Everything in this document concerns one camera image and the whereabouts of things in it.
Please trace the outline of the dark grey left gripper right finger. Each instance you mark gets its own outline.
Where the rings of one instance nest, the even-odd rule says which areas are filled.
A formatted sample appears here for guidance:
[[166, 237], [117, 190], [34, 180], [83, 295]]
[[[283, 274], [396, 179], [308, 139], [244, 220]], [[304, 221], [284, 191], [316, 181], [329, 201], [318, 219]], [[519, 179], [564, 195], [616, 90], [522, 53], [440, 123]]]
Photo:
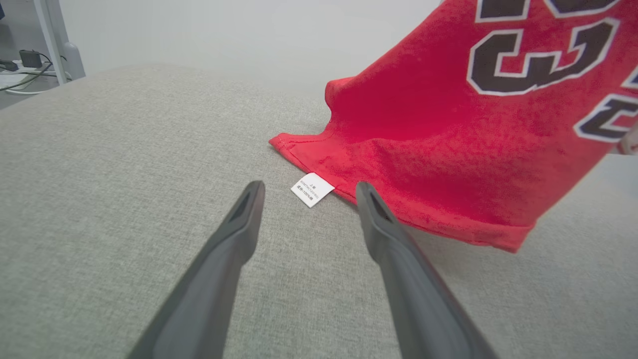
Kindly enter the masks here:
[[497, 359], [444, 280], [372, 184], [358, 182], [365, 245], [378, 264], [403, 359]]

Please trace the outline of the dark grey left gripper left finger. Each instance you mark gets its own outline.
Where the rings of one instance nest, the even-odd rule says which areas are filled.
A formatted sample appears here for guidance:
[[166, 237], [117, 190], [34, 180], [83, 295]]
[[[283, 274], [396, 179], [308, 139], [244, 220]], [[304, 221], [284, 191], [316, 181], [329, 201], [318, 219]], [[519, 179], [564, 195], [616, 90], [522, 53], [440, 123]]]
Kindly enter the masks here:
[[242, 266], [257, 248], [264, 201], [264, 182], [249, 182], [127, 359], [222, 359]]

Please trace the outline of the red basketball jersey number 33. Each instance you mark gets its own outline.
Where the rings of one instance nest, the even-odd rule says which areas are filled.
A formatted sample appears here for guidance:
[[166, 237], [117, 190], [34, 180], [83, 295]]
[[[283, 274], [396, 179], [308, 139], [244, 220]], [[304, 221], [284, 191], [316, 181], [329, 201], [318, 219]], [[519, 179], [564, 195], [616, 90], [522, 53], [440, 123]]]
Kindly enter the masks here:
[[270, 144], [356, 202], [517, 252], [638, 126], [638, 0], [443, 0], [360, 74], [328, 82], [321, 134]]

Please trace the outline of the grey fabric sofa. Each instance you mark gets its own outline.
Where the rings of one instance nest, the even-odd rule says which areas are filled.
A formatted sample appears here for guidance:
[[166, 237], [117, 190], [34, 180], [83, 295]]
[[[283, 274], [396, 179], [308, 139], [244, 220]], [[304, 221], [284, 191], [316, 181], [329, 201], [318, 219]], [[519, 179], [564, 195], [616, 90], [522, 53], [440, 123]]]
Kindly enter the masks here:
[[[356, 208], [306, 207], [269, 145], [329, 118], [321, 96], [161, 64], [2, 109], [0, 359], [127, 357], [255, 180], [224, 359], [401, 359]], [[605, 157], [517, 254], [410, 233], [501, 358], [638, 359], [638, 158]]]

